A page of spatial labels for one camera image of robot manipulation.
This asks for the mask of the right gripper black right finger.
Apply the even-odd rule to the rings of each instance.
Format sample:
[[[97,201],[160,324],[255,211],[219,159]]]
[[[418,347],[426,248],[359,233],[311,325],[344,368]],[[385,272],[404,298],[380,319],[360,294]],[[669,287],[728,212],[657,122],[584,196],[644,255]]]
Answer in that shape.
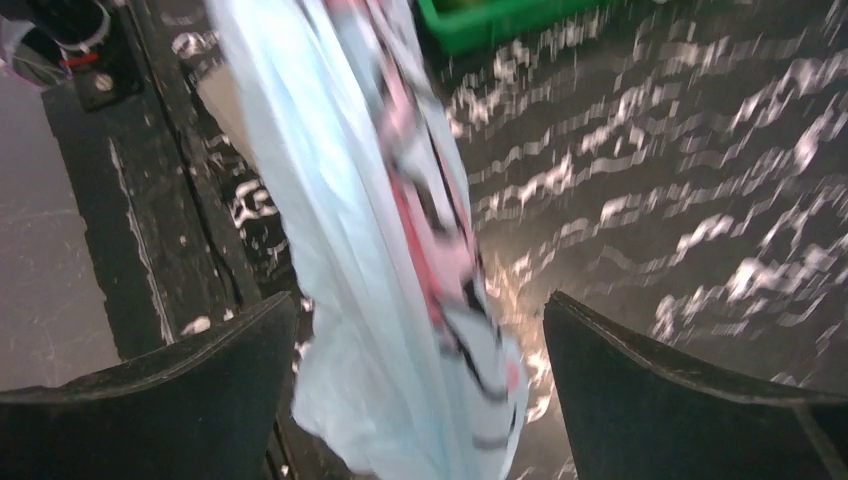
[[[583,479],[843,479],[847,399],[757,379],[562,292],[544,335]]]

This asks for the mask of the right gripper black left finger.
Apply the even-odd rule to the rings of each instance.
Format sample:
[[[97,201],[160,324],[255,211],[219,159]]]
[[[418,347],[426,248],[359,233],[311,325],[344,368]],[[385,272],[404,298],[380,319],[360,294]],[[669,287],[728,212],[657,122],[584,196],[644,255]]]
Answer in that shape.
[[[296,307],[222,325],[65,385],[1,396],[5,479],[272,479]]]

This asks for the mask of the light blue plastic bag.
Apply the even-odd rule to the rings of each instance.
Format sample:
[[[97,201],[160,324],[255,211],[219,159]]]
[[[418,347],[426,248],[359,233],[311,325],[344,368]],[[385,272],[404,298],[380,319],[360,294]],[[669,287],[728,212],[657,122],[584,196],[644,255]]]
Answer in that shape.
[[[202,97],[278,209],[313,338],[292,415],[380,479],[504,479],[528,385],[407,1],[210,1]]]

